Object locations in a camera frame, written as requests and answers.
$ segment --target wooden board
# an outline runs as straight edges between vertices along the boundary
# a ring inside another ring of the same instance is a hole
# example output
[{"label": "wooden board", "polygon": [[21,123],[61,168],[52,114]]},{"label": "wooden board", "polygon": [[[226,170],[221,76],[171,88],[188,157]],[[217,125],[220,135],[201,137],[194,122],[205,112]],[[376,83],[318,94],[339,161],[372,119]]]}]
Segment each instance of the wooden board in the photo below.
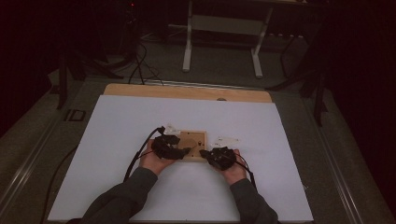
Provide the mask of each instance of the wooden board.
[{"label": "wooden board", "polygon": [[201,157],[200,150],[206,150],[206,132],[181,131],[178,148],[191,147],[189,154],[184,156],[183,161],[206,161]]}]

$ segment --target floor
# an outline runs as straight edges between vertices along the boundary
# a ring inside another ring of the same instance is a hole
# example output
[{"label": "floor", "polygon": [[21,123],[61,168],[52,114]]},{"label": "floor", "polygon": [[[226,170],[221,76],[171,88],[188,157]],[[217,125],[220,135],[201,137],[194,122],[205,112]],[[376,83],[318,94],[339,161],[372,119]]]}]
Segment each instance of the floor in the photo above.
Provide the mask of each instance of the floor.
[{"label": "floor", "polygon": [[[191,70],[183,73],[184,46],[178,44],[177,35],[174,36],[176,41],[167,43],[150,37],[148,35],[142,40],[147,49],[145,62],[142,63],[142,79],[146,84],[263,91],[265,87],[285,80],[279,52],[287,40],[281,37],[269,36],[264,40],[260,52],[264,73],[262,79],[254,77],[248,49],[194,45]],[[285,58],[287,72],[296,66],[305,49],[302,40],[290,47]],[[139,57],[143,57],[144,53],[144,48],[140,47]],[[124,77],[118,80],[106,78],[89,68],[84,82],[69,77],[68,101],[62,110],[56,110],[58,96],[48,93],[0,139],[0,190],[5,193],[0,202],[1,223],[18,224],[27,220],[29,223],[39,223],[43,212],[44,216],[48,214],[72,160],[72,155],[65,156],[83,135],[97,98],[108,83],[128,83],[134,69],[135,64],[132,64],[114,71]],[[54,83],[57,82],[57,71],[49,76]],[[135,84],[141,82],[138,73],[131,80]],[[320,128],[313,120],[313,101],[300,97],[300,87],[301,83],[297,83],[283,91],[270,91],[270,94],[279,110],[297,168],[306,186],[305,193],[315,223],[395,223],[332,93],[325,91],[327,112],[322,113],[323,127]],[[87,116],[83,121],[64,120],[68,109],[84,110]],[[58,166],[59,172],[47,193]]]}]

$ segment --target white table surface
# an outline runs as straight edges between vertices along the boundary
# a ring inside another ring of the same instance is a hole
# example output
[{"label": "white table surface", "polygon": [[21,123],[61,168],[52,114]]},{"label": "white table surface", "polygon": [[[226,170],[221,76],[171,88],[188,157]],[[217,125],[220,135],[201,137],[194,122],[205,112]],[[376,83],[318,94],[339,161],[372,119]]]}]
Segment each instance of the white table surface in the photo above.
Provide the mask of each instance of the white table surface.
[{"label": "white table surface", "polygon": [[[82,217],[92,201],[119,184],[136,151],[157,127],[238,138],[259,193],[280,221],[313,220],[276,105],[102,95],[49,213],[49,220]],[[222,176],[206,162],[166,168],[132,220],[238,221]]]}]

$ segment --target person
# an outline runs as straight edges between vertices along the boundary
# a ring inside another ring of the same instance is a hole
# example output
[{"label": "person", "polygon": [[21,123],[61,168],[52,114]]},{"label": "person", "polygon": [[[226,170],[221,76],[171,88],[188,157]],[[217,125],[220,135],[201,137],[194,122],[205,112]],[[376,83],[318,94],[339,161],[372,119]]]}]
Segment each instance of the person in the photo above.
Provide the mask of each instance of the person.
[{"label": "person", "polygon": [[[151,152],[152,140],[148,141],[146,150]],[[140,159],[139,166],[123,183],[100,195],[93,201],[80,224],[125,224],[143,209],[149,191],[156,183],[158,176],[167,166],[175,161],[160,159],[155,153],[148,153]],[[241,223],[277,223],[276,212],[267,204],[247,179],[247,172],[240,165],[220,171],[230,185]]]}]

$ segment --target gray sleeve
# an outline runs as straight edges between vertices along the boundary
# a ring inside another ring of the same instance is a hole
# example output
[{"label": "gray sleeve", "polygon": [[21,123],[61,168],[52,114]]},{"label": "gray sleeve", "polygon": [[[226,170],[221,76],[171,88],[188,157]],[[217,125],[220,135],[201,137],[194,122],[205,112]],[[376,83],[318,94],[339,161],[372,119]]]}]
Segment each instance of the gray sleeve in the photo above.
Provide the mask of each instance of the gray sleeve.
[{"label": "gray sleeve", "polygon": [[257,192],[248,179],[242,179],[230,186],[238,208],[241,223],[277,223],[277,213]]},{"label": "gray sleeve", "polygon": [[129,218],[142,210],[157,179],[149,169],[137,167],[127,181],[93,201],[80,224],[128,223]]}]

